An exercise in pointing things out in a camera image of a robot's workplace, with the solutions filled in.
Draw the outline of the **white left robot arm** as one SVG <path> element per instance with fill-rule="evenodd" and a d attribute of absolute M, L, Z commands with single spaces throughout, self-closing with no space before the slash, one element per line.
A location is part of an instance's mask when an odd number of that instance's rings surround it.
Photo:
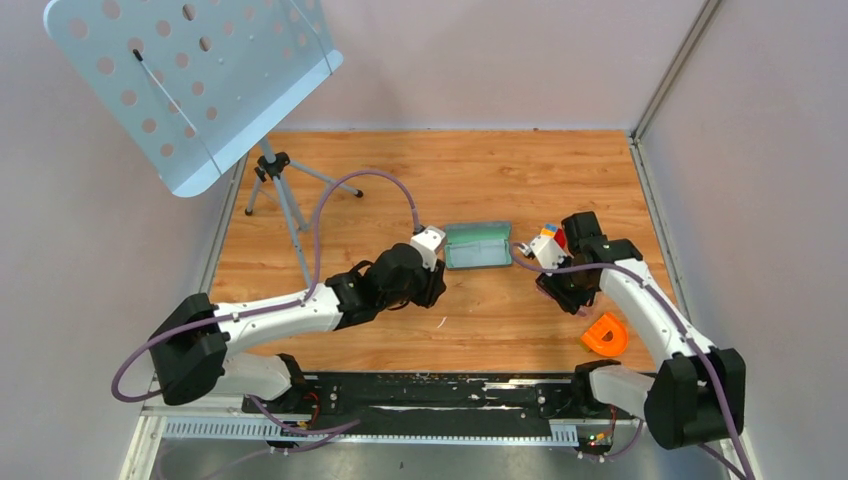
<path fill-rule="evenodd" d="M 253 347 L 306 333 L 331 332 L 374 320 L 408 304 L 432 307 L 446 290 L 445 262 L 398 243 L 376 261 L 361 261 L 303 293 L 244 304 L 214 304 L 205 293 L 186 297 L 155 330 L 172 337 L 150 349 L 165 404 L 184 405 L 208 394 L 244 393 L 298 411 L 306 386 L 284 355 L 261 357 Z"/>

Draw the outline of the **grey glasses case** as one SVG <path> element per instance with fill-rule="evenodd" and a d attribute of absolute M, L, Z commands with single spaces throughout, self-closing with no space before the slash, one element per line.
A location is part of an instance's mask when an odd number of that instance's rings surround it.
<path fill-rule="evenodd" d="M 508 267 L 512 264 L 509 221 L 454 223 L 445 226 L 448 270 Z"/>

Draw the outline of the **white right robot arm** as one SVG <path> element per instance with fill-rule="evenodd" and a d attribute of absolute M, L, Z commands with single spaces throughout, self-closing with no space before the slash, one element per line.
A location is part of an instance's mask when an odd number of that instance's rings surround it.
<path fill-rule="evenodd" d="M 585 211 L 546 228 L 522 247 L 536 261 L 537 287 L 575 314 L 602 294 L 612 300 L 651 354 L 657 371 L 638 373 L 615 360 L 579 365 L 571 403 L 584 417 L 608 407 L 643 420 L 666 450 L 735 440 L 744 430 L 746 364 L 718 348 L 671 302 L 635 244 L 611 239 Z"/>

